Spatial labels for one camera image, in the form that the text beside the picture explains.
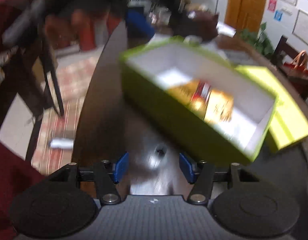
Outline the red sleeve forearm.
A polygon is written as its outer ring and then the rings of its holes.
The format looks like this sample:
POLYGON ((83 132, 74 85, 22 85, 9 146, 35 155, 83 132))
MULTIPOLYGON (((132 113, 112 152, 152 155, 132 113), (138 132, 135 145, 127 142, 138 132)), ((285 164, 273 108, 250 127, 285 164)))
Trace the red sleeve forearm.
POLYGON ((14 239, 8 212, 12 200, 44 176, 0 142, 0 239, 14 239))

